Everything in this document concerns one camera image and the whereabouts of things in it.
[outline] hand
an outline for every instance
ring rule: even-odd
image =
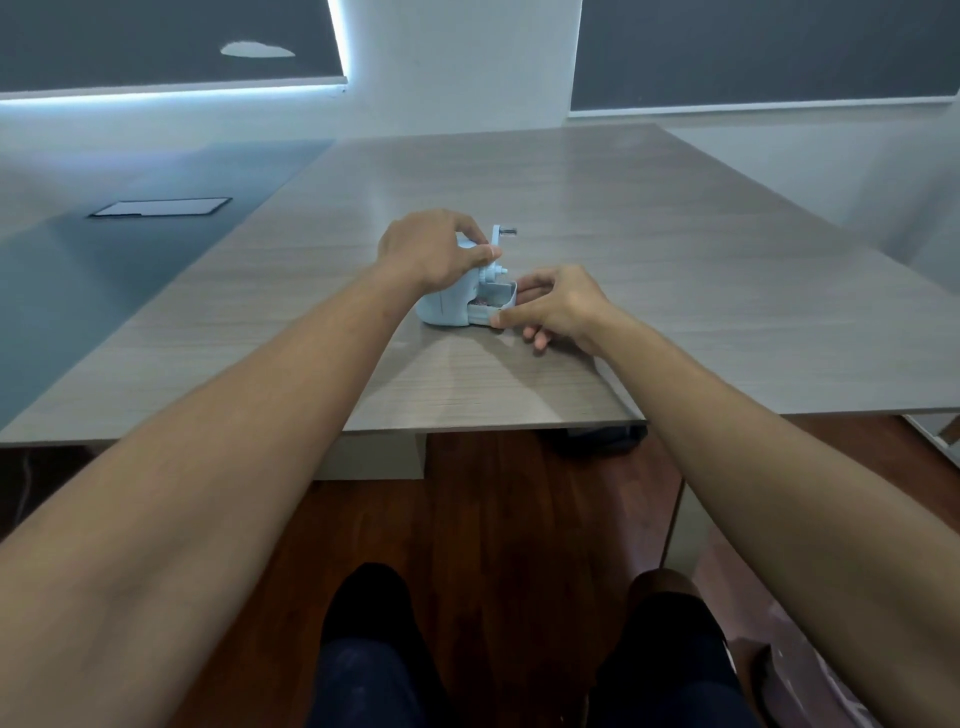
[[[462,232],[476,243],[474,248],[457,245]],[[421,295],[453,285],[470,268],[490,265],[500,257],[476,221],[463,212],[428,209],[394,220],[380,238],[377,262],[408,272]]]
[[[615,310],[582,265],[540,268],[516,282],[516,306],[491,316],[494,328],[523,326],[523,338],[542,352],[553,334],[569,336],[582,350],[599,355],[591,331]]]

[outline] pencil sharpener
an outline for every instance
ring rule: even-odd
[[[500,244],[500,226],[493,226],[491,244]],[[472,248],[475,243],[457,235],[457,245]],[[425,324],[439,327],[488,327],[490,317],[516,304],[516,283],[501,279],[507,269],[494,261],[485,268],[474,268],[460,280],[436,293],[423,296],[414,310]]]

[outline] jeans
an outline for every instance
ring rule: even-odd
[[[307,728],[459,725],[395,571],[366,564],[324,620]],[[590,728],[756,728],[723,632],[704,602],[643,599],[589,693]]]

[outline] window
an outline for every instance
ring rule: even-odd
[[[952,97],[955,0],[583,0],[571,110]]]
[[[324,0],[0,4],[7,97],[345,81]]]

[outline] table surface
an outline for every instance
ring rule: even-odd
[[[396,217],[458,208],[511,273],[583,263],[610,298],[780,413],[960,408],[960,302],[646,124],[339,141],[3,431],[113,440],[373,261]],[[625,422],[602,362],[408,316],[346,431]]]

